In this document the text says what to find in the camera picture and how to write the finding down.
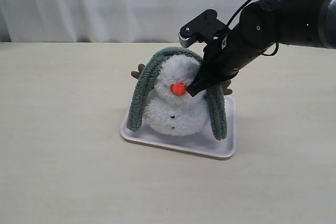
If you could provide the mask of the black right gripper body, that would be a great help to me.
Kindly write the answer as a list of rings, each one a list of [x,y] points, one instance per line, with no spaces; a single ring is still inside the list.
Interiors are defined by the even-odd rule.
[[[204,48],[203,63],[197,74],[202,84],[219,84],[231,79],[245,65],[259,56],[257,46],[249,43],[239,28],[224,40],[217,39]]]

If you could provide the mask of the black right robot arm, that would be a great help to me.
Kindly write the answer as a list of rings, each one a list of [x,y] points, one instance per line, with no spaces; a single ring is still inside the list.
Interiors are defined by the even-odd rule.
[[[234,78],[274,44],[335,48],[335,0],[259,0],[229,29],[208,9],[181,28],[191,43],[206,42],[191,96]]]

